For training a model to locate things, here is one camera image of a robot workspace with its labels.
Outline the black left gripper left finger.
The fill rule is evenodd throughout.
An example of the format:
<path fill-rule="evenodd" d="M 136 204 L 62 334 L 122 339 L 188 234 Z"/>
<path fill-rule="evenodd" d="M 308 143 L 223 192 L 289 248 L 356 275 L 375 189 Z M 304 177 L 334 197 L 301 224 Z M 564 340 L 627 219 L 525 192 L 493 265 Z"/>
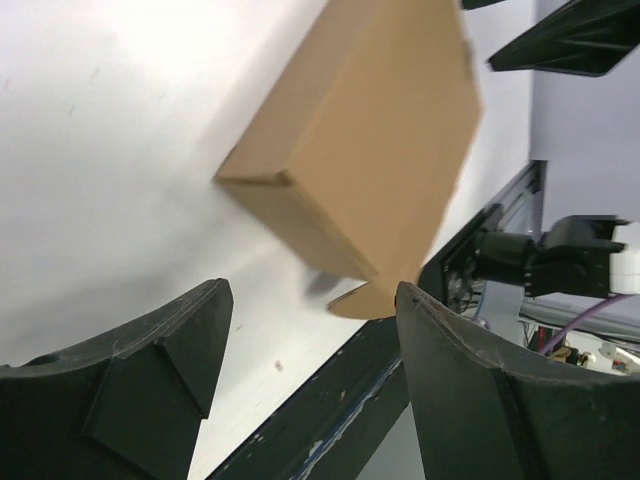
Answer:
<path fill-rule="evenodd" d="M 233 311 L 224 279 L 91 339 L 1 369 L 5 479 L 184 479 Z"/>

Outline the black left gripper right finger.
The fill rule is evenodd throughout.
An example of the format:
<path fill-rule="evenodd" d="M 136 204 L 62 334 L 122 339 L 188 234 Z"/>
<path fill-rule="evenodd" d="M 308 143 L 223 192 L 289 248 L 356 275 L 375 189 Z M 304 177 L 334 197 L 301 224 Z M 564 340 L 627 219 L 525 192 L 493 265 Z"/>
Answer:
<path fill-rule="evenodd" d="M 429 479 L 635 479 L 639 380 L 551 360 L 403 282 L 396 321 Z"/>

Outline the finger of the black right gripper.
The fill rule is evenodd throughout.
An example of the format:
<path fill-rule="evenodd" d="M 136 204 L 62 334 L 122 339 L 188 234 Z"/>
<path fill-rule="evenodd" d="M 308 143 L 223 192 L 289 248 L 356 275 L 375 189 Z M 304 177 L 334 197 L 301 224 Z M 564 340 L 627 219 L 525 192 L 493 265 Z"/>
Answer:
<path fill-rule="evenodd" d="M 609 73 L 639 45 L 637 0 L 569 1 L 494 53 L 495 71 Z"/>
<path fill-rule="evenodd" d="M 461 0 L 460 4 L 464 10 L 476 10 L 501 3 L 503 1 L 504 0 Z"/>

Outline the brown cardboard box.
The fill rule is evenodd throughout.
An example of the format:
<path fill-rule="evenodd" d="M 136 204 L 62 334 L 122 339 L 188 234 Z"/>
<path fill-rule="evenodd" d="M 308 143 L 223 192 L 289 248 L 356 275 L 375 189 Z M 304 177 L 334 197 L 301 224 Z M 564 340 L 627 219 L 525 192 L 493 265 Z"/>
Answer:
<path fill-rule="evenodd" d="M 214 179 L 308 266 L 359 281 L 332 314 L 389 317 L 480 116 L 457 2 L 331 1 Z"/>

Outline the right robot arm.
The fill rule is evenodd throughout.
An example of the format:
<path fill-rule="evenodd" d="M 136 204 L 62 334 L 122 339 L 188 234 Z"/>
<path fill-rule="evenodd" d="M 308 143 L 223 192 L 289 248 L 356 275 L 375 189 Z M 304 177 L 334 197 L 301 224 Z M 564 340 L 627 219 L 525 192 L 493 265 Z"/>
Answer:
<path fill-rule="evenodd" d="M 491 55 L 495 72 L 599 78 L 639 44 L 636 1 L 568 1 Z M 460 274 L 523 288 L 530 298 L 562 293 L 610 303 L 639 292 L 639 252 L 625 241 L 635 223 L 615 215 L 570 215 L 535 238 L 490 223 L 494 204 L 464 231 Z"/>

